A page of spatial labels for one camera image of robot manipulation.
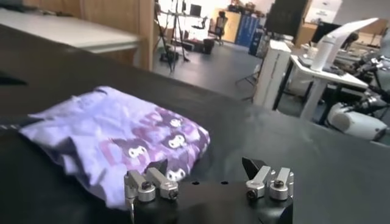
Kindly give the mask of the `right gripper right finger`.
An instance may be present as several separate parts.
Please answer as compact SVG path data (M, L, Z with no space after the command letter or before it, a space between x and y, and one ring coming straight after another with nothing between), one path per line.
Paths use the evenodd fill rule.
M246 181L247 198L258 200L266 194L273 200L287 200L294 195L294 173L282 167L276 172L264 161L242 158L242 165L249 178Z

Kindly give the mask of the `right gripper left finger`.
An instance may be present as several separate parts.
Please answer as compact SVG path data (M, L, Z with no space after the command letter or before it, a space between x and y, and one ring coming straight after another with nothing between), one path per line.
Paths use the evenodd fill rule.
M145 173L137 170L128 170L124 175L125 205L128 210L133 209L137 199L142 203L149 203L159 196L167 200L177 200L179 184L163 175L168 167L168 160L152 162L146 167Z

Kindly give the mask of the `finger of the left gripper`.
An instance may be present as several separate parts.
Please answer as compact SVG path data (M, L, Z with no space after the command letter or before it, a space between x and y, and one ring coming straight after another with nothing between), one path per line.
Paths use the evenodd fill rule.
M1 86L9 86L9 85L27 85L27 83L23 80L20 80L6 72L0 72L0 85Z
M22 127L41 121L40 118L30 116L1 116L1 131L15 131Z

